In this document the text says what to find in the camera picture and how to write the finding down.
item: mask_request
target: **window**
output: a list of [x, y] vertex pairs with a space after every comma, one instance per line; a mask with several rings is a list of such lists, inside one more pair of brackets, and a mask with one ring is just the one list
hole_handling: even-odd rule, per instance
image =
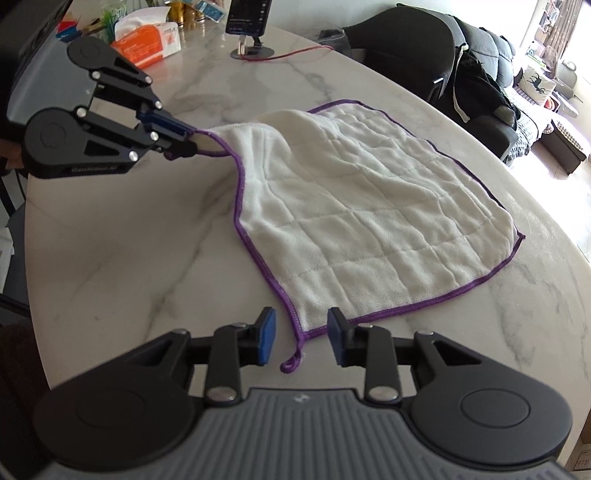
[[577, 66], [577, 74], [591, 83], [591, 5], [583, 2], [569, 46], [563, 58]]

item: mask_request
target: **white drawstring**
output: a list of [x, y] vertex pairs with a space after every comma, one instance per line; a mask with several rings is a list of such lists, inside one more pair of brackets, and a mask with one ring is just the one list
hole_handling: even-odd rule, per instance
[[470, 121], [470, 117], [466, 114], [466, 112], [464, 110], [462, 110], [462, 108], [460, 107], [460, 105], [457, 102], [457, 97], [456, 97], [456, 78], [457, 78], [457, 68], [460, 65], [460, 60], [462, 59], [462, 55], [464, 55], [464, 52], [467, 51], [470, 47], [468, 46], [467, 43], [464, 43], [464, 45], [462, 45], [460, 47], [460, 54], [457, 58], [457, 63], [454, 66], [454, 70], [456, 72], [456, 74], [453, 76], [453, 106], [456, 109], [456, 112], [458, 113], [458, 115], [460, 115], [460, 117], [462, 118], [462, 120], [464, 121], [464, 123], [468, 123]]

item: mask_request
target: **red cable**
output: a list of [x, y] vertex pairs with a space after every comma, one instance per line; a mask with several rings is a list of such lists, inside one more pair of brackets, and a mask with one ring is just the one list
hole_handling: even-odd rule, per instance
[[328, 48], [329, 50], [334, 50], [334, 48], [331, 47], [330, 45], [315, 45], [314, 47], [302, 48], [301, 50], [291, 51], [291, 52], [285, 53], [283, 55], [278, 55], [277, 57], [268, 57], [266, 59], [249, 59], [248, 56], [246, 56], [246, 55], [241, 55], [240, 58], [245, 61], [279, 60], [279, 59], [284, 59], [286, 57], [291, 57], [292, 55], [295, 55], [296, 53], [302, 53], [302, 52], [310, 51], [310, 50], [318, 50], [319, 48]]

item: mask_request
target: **gold container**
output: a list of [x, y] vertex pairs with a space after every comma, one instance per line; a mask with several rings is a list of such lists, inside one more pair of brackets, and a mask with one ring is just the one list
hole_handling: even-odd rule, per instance
[[191, 5], [185, 4], [185, 22], [183, 28], [185, 30], [195, 30], [197, 25], [205, 22], [205, 15], [200, 11], [195, 10]]
[[168, 12], [168, 19], [171, 22], [178, 23], [179, 27], [184, 25], [185, 20], [185, 3], [181, 2], [180, 0], [173, 0], [169, 2], [165, 2], [164, 5], [170, 7], [170, 12]]

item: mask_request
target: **curtain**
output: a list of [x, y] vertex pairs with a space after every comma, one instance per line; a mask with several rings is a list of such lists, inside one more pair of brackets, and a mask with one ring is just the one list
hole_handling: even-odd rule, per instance
[[562, 58], [566, 47], [569, 46], [583, 1], [588, 2], [588, 0], [564, 0], [562, 2], [556, 25], [545, 42], [546, 47], [552, 47], [556, 50], [558, 58]]

